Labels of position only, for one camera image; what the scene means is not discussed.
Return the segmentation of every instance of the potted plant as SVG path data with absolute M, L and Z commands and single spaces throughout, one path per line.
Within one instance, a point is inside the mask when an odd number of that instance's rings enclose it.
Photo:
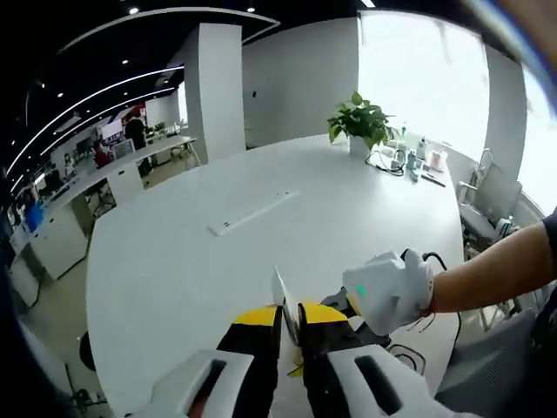
M 350 140 L 350 153 L 367 158 L 375 145 L 394 139 L 397 131 L 388 125 L 389 116 L 355 91 L 351 101 L 341 103 L 337 115 L 327 120 L 329 139 L 332 143 L 344 132 Z

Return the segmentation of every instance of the window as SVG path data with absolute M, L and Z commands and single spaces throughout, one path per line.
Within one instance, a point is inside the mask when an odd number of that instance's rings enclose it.
M 396 115 L 392 125 L 479 160 L 489 112 L 480 37 L 432 17 L 362 14 L 359 91 Z
M 180 121 L 188 122 L 188 109 L 185 102 L 185 82 L 178 86 L 178 111 L 180 113 Z
M 557 123 L 534 75 L 522 66 L 527 96 L 527 127 L 519 171 L 524 193 L 545 213 L 557 206 Z

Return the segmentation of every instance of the ceiling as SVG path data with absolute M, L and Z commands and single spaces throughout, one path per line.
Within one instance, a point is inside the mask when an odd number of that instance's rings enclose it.
M 488 43 L 504 51 L 496 37 L 457 0 L 374 0 L 374 3 L 378 7 L 413 10 L 463 24 L 481 32 Z M 142 12 L 184 6 L 241 11 L 254 7 L 258 15 L 280 21 L 280 26 L 266 32 L 265 36 L 311 22 L 356 16 L 358 9 L 365 8 L 360 0 L 58 0 L 32 5 L 25 0 L 17 2 L 16 9 L 11 12 L 10 27 L 5 25 L 2 28 L 3 39 L 10 40 L 4 46 L 4 57 L 8 58 L 4 62 L 12 62 L 14 66 L 8 69 L 4 81 L 7 84 L 4 96 L 9 105 L 4 107 L 2 114 L 4 135 L 0 137 L 0 164 L 8 168 L 45 125 L 81 99 L 126 78 L 165 68 L 200 22 L 241 24 L 244 39 L 269 26 L 269 23 L 251 17 L 226 13 L 138 15 L 64 49 L 89 30 L 128 17 L 129 8 L 134 6 Z M 24 28 L 24 36 L 19 32 L 10 33 L 14 27 Z M 86 120 L 89 115 L 130 98 L 176 87 L 183 79 L 182 71 L 163 78 L 161 75 L 140 78 L 99 94 L 74 111 Z M 71 117 L 71 113 L 52 124 L 28 147 L 10 172 L 11 180 L 41 164 L 46 156 L 41 157 L 40 153 L 60 136 L 60 133 L 54 135 L 54 131 Z

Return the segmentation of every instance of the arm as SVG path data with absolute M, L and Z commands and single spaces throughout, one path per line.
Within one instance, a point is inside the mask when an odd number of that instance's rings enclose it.
M 431 310 L 486 307 L 538 289 L 554 279 L 557 212 L 505 238 L 462 266 L 434 278 Z

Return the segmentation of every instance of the cabinet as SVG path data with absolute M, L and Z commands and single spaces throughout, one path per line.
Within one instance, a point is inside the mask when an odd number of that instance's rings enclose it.
M 30 307 L 37 301 L 38 281 L 21 255 L 18 255 L 11 264 L 10 279 L 25 305 Z
M 33 233 L 31 247 L 52 279 L 59 279 L 87 254 L 85 237 L 70 205 L 45 218 Z
M 139 176 L 139 170 L 135 162 L 112 172 L 107 180 L 117 205 L 135 198 L 144 190 L 143 180 Z

